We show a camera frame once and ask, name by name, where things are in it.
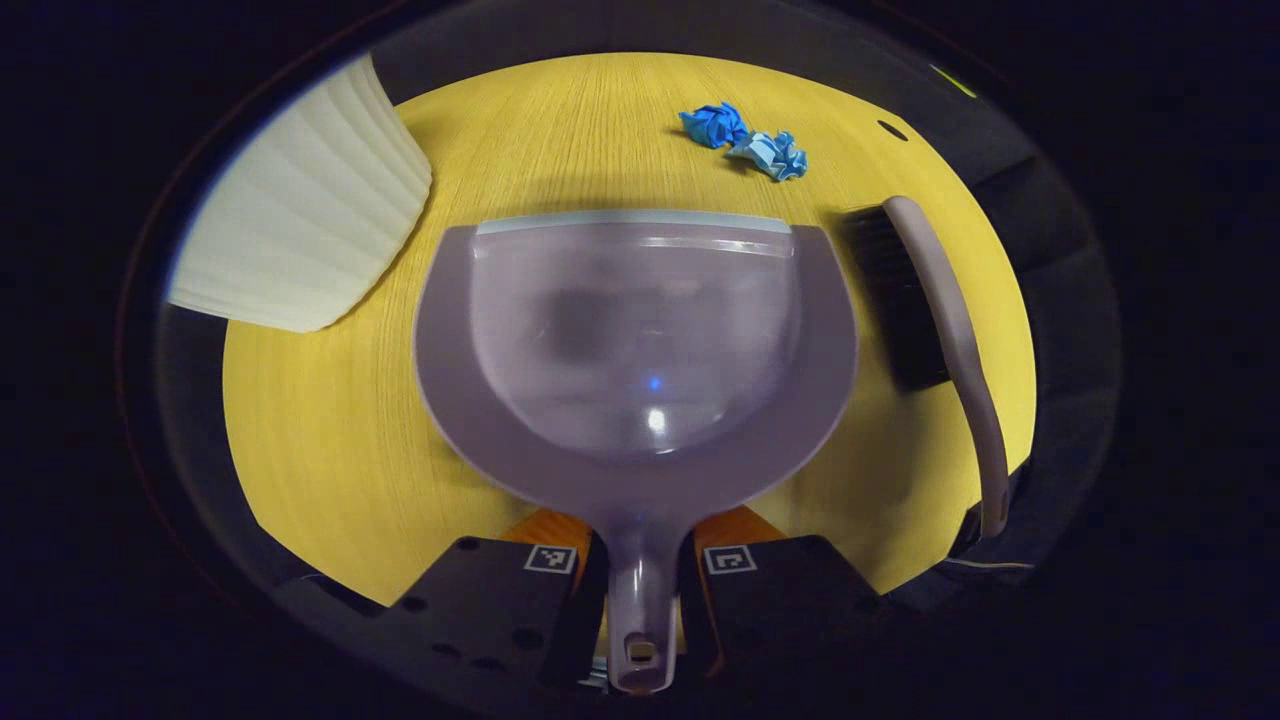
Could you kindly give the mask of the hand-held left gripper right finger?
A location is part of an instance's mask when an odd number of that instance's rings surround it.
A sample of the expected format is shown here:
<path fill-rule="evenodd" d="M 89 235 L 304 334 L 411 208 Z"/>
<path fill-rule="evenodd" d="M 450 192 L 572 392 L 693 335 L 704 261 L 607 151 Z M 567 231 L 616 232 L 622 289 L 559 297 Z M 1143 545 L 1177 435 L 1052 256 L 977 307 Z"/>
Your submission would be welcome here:
<path fill-rule="evenodd" d="M 847 641 L 886 615 L 881 593 L 817 534 L 737 507 L 699 521 L 678 555 L 678 688 Z"/>

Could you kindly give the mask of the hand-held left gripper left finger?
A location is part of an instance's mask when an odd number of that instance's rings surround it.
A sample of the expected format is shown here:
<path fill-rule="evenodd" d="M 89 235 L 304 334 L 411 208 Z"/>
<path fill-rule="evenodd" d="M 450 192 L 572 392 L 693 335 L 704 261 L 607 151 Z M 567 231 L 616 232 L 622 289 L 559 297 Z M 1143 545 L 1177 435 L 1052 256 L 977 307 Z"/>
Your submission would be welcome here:
<path fill-rule="evenodd" d="M 608 560 L 556 512 L 461 537 L 385 611 L 385 667 L 430 693 L 604 693 Z"/>

